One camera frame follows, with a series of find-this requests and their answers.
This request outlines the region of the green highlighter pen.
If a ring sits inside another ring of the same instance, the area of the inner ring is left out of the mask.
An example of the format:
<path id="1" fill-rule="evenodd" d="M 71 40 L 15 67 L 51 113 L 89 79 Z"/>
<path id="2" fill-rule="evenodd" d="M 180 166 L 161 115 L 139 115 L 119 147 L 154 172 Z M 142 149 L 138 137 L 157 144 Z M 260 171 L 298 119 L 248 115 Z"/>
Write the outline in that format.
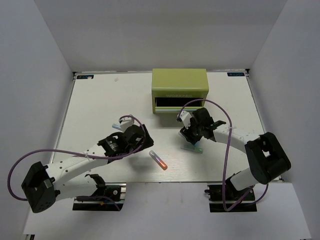
<path id="1" fill-rule="evenodd" d="M 203 149 L 201 147 L 194 146 L 192 144 L 184 144 L 180 148 L 182 150 L 190 151 L 190 152 L 193 152 L 193 153 L 199 153 L 199 154 L 203 153 Z"/>

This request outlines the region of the orange highlighter pen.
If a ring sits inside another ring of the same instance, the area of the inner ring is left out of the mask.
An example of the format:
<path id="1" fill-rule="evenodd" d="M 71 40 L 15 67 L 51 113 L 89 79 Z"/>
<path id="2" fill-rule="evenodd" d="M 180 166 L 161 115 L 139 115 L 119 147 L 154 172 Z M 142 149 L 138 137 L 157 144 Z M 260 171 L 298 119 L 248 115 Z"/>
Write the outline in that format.
<path id="1" fill-rule="evenodd" d="M 168 169 L 167 164 L 153 151 L 149 151 L 150 157 L 165 171 Z"/>

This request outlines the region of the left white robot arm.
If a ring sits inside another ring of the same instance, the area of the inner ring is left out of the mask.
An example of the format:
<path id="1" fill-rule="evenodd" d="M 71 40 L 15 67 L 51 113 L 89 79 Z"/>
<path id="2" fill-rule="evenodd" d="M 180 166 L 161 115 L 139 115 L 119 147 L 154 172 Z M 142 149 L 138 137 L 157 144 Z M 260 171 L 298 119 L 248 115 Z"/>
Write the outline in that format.
<path id="1" fill-rule="evenodd" d="M 90 176 L 89 171 L 153 145 L 145 125 L 132 125 L 124 132 L 99 140 L 79 156 L 73 153 L 68 159 L 47 165 L 34 163 L 21 187 L 33 213 L 41 213 L 66 198 L 92 196 L 99 200 L 105 196 L 106 187 Z"/>

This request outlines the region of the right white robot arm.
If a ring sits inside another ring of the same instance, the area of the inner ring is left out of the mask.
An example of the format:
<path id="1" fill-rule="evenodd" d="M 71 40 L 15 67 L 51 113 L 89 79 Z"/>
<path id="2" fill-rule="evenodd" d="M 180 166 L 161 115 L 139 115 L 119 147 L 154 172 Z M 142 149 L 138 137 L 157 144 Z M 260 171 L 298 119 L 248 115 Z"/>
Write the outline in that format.
<path id="1" fill-rule="evenodd" d="M 192 145 L 205 138 L 246 154 L 249 167 L 225 180 L 228 201 L 240 198 L 251 186 L 267 185 L 291 169 L 288 156 L 271 132 L 258 135 L 231 128 L 222 120 L 214 121 L 204 107 L 192 113 L 183 110 L 178 114 L 177 121 L 183 123 L 180 135 Z"/>

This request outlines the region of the green metal drawer cabinet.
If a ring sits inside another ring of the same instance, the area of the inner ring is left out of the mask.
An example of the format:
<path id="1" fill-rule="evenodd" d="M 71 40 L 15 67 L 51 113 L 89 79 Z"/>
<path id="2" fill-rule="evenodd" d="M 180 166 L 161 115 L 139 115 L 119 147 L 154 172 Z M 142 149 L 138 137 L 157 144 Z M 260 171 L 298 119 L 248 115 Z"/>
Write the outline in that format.
<path id="1" fill-rule="evenodd" d="M 209 93 L 207 71 L 204 68 L 154 68 L 151 97 L 206 99 Z"/>

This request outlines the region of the right blue label sticker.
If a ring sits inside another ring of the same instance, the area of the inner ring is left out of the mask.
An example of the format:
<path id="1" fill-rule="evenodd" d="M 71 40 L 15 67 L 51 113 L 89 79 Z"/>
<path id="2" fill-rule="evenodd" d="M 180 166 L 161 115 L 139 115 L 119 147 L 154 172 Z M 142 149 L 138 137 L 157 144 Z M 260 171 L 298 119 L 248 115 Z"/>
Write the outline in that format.
<path id="1" fill-rule="evenodd" d="M 227 72 L 228 77 L 244 77 L 244 72 Z"/>

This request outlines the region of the blue label sticker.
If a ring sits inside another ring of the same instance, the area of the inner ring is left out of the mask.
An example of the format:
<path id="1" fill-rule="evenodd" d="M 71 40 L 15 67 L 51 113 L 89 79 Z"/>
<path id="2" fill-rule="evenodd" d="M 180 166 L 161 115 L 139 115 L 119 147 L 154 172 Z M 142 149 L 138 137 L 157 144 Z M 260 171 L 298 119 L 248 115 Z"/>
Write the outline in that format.
<path id="1" fill-rule="evenodd" d="M 228 77 L 244 77 L 244 72 L 227 72 Z"/>
<path id="2" fill-rule="evenodd" d="M 77 75 L 76 79 L 80 79 L 80 80 L 87 80 L 87 79 L 93 79 L 94 75 Z"/>

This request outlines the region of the left blue label sticker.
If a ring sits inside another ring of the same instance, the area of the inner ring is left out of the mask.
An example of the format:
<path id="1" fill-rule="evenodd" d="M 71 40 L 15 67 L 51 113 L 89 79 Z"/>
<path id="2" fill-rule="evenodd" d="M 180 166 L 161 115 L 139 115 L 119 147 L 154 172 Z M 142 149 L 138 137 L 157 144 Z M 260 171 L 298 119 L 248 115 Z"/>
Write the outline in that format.
<path id="1" fill-rule="evenodd" d="M 87 79 L 93 79 L 94 75 L 77 75 L 76 79 L 80 79 L 80 80 L 87 80 Z"/>

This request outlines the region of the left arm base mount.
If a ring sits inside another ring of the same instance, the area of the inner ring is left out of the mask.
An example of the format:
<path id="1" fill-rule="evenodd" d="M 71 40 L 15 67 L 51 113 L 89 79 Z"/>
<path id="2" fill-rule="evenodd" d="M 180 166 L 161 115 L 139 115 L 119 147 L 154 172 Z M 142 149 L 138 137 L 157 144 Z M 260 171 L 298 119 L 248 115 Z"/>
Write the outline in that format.
<path id="1" fill-rule="evenodd" d="M 107 183 L 98 188 L 91 196 L 76 197 L 73 211 L 119 212 L 124 205 L 127 185 L 125 183 Z"/>

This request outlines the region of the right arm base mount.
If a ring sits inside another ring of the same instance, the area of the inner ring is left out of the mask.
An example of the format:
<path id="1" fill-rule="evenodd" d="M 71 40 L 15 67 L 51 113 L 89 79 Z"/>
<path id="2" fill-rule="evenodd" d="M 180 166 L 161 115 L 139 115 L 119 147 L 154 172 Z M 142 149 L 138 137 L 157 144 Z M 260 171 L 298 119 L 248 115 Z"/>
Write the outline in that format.
<path id="1" fill-rule="evenodd" d="M 245 188 L 241 191 L 231 190 L 229 187 L 225 187 L 225 200 L 226 207 L 230 208 L 242 195 L 244 195 L 250 188 Z M 204 193 L 209 198 L 209 210 L 211 213 L 225 213 L 222 199 L 222 185 L 211 184 L 207 186 Z M 245 196 L 245 198 L 235 206 L 230 213 L 250 213 L 257 212 L 257 206 L 255 204 L 256 196 L 254 190 Z"/>

